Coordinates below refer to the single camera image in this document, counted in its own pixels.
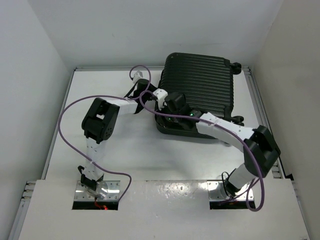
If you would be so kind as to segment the aluminium frame rail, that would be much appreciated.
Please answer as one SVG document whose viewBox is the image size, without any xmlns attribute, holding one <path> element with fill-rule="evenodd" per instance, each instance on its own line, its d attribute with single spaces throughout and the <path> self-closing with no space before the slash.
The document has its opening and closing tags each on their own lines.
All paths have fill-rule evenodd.
<svg viewBox="0 0 320 240">
<path fill-rule="evenodd" d="M 253 101 L 253 106 L 255 113 L 257 115 L 257 120 L 260 125 L 267 127 L 270 132 L 272 132 L 265 106 L 258 88 L 258 84 L 255 80 L 252 70 L 245 66 L 242 68 L 245 79 L 249 88 L 250 96 Z M 274 179 L 289 179 L 294 181 L 294 176 L 292 174 L 286 173 L 286 170 L 283 166 L 281 158 L 278 158 L 271 168 L 272 176 Z"/>
</svg>

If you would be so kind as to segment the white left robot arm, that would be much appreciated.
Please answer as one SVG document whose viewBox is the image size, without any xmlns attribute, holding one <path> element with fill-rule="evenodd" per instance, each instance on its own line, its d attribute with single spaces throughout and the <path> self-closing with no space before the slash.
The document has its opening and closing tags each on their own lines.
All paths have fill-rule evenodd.
<svg viewBox="0 0 320 240">
<path fill-rule="evenodd" d="M 143 106 L 139 101 L 140 94 L 157 88 L 147 79 L 140 79 L 124 98 L 104 100 L 97 97 L 86 113 L 81 128 L 86 139 L 85 166 L 79 166 L 80 182 L 93 192 L 98 191 L 104 171 L 95 164 L 102 160 L 107 140 L 112 136 L 119 116 L 138 114 Z"/>
</svg>

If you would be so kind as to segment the black hard-shell suitcase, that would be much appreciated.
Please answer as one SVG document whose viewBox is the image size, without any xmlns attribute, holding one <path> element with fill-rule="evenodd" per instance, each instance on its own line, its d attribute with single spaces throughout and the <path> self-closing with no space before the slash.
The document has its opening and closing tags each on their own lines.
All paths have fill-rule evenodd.
<svg viewBox="0 0 320 240">
<path fill-rule="evenodd" d="M 232 116 L 234 76 L 241 71 L 240 63 L 224 57 L 174 52 L 165 60 L 158 88 L 184 94 L 190 107 L 243 126 L 243 116 Z"/>
</svg>

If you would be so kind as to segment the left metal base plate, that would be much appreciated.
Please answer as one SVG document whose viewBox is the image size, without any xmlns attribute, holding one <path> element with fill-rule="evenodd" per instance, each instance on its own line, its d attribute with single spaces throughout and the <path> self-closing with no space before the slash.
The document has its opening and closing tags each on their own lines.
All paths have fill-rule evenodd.
<svg viewBox="0 0 320 240">
<path fill-rule="evenodd" d="M 98 202 L 114 202 L 120 197 L 120 181 L 101 181 L 96 190 L 89 189 L 80 181 L 77 182 L 74 201 L 93 202 L 97 198 Z"/>
</svg>

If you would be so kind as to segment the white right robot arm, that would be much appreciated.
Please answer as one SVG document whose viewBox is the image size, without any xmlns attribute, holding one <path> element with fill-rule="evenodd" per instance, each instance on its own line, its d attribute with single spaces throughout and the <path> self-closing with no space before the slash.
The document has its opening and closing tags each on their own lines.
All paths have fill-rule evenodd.
<svg viewBox="0 0 320 240">
<path fill-rule="evenodd" d="M 243 163 L 234 169 L 224 184 L 226 194 L 235 196 L 248 182 L 265 178 L 281 150 L 270 130 L 259 125 L 245 127 L 219 118 L 200 108 L 192 108 L 183 94 L 167 93 L 160 89 L 154 92 L 157 106 L 164 118 L 174 128 L 187 133 L 213 137 L 243 153 Z"/>
</svg>

